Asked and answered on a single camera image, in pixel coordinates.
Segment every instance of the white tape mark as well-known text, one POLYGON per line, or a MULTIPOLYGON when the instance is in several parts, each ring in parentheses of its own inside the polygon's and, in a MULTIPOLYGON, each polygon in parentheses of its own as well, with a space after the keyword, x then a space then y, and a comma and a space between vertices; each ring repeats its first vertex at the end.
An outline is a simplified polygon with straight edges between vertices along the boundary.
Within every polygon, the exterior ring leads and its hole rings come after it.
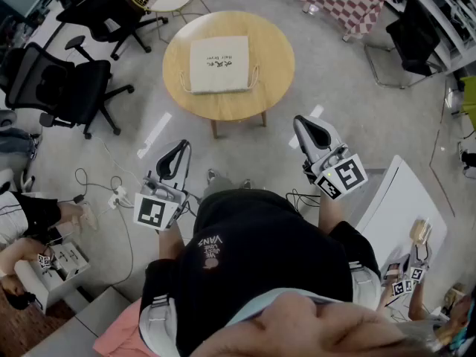
MULTIPOLYGON (((311 112, 311 115, 312 117, 314 118, 319 118, 322 114, 322 111, 324 111, 324 107, 321 106, 320 104, 318 104, 311 112)), ((292 148, 292 149, 296 149, 299 147, 299 140, 298 140, 298 137, 296 135, 294 135, 292 137, 292 139, 289 141, 289 146, 292 148)))
POLYGON ((137 156, 139 158, 143 158, 146 153, 149 152, 149 149, 154 144, 155 139, 160 135, 167 123, 169 123, 171 117, 172 115, 168 112, 162 115, 162 118, 157 122, 154 129, 149 133, 149 136, 147 136, 147 139, 144 142, 145 147, 137 151, 137 156))

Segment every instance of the black t-shirt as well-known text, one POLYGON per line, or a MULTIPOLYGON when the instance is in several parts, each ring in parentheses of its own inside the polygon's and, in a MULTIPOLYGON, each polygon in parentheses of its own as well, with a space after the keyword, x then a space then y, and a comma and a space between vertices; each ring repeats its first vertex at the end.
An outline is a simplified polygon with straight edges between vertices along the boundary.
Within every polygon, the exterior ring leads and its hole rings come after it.
POLYGON ((194 236, 177 260, 146 271, 141 311, 168 294, 177 310, 176 344, 190 355, 251 299, 276 288, 352 301, 349 262, 379 275, 370 243, 348 223, 330 236, 265 190, 227 190, 200 206, 194 236))

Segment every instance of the black office chair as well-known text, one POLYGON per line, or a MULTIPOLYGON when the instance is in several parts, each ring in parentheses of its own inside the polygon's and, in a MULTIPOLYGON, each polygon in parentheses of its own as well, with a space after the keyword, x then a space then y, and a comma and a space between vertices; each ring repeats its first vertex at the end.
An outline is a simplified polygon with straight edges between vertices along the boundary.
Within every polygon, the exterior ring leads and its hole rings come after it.
MULTIPOLYGON (((99 42, 117 42, 111 53, 114 61, 119 60, 116 54, 119 47, 129 36, 134 36, 146 53, 150 53, 150 46, 145 46, 135 32, 145 25, 161 20, 167 24, 169 19, 158 17, 141 22, 145 11, 131 0, 82 0, 79 4, 69 7, 57 16, 60 22, 83 25, 89 28, 93 39, 99 42)), ((74 44, 83 42, 75 37, 74 44)))
POLYGON ((120 134, 104 106, 121 93, 134 92, 132 85, 106 93, 110 73, 109 61, 92 61, 74 65, 51 56, 38 44, 12 49, 0 67, 0 89, 5 92, 5 106, 9 109, 39 109, 42 126, 85 124, 84 137, 91 138, 89 126, 101 111, 114 130, 120 134))
POLYGON ((443 71, 440 65, 428 61, 428 58, 433 54, 434 49, 440 43, 440 37, 433 26, 428 11, 418 0, 407 0, 407 5, 405 6, 402 17, 387 26, 387 33, 390 34, 395 44, 393 48, 368 44, 364 47, 370 67, 372 68, 373 77, 379 86, 406 89, 443 71), (404 70, 425 77, 406 86, 381 82, 377 76, 368 48, 388 52, 396 49, 402 59, 402 67, 404 70))

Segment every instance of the vans logo print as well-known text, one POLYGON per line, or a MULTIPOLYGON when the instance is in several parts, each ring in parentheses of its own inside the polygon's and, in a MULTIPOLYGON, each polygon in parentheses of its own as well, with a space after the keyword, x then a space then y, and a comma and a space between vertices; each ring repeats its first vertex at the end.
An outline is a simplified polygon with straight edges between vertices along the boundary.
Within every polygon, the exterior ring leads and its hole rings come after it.
POLYGON ((203 266, 204 269, 211 269, 218 266, 218 254, 220 253, 220 247, 223 241, 220 237, 208 237, 204 238, 199 242, 199 247, 202 248, 205 254, 205 265, 203 266))

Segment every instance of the strap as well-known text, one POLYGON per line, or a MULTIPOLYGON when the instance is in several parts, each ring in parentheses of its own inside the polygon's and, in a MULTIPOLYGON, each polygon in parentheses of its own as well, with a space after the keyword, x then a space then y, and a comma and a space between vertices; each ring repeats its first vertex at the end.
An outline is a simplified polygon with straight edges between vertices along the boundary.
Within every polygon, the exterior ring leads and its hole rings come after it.
MULTIPOLYGON (((251 83, 248 86, 248 90, 251 90, 253 87, 256 86, 256 84, 258 82, 259 74, 260 74, 260 67, 258 65, 255 65, 254 68, 253 68, 253 72, 251 73, 251 83)), ((191 93, 192 90, 187 89, 187 87, 185 85, 184 72, 180 71, 180 73, 178 75, 180 76, 181 87, 184 89, 185 92, 190 92, 191 93)))
POLYGON ((377 309, 380 302, 380 279, 375 272, 360 262, 350 262, 353 281, 353 303, 377 309))
POLYGON ((255 65, 253 68, 253 73, 251 74, 251 84, 248 86, 248 90, 251 90, 258 82, 259 73, 260 73, 260 68, 258 65, 255 65))
POLYGON ((180 357, 176 346, 177 312, 167 295, 155 297, 139 318, 139 330, 147 347, 160 357, 180 357))
POLYGON ((185 87, 185 78, 184 78, 184 72, 183 71, 180 71, 180 83, 181 83, 181 87, 185 90, 185 92, 192 92, 192 90, 188 90, 186 87, 185 87))

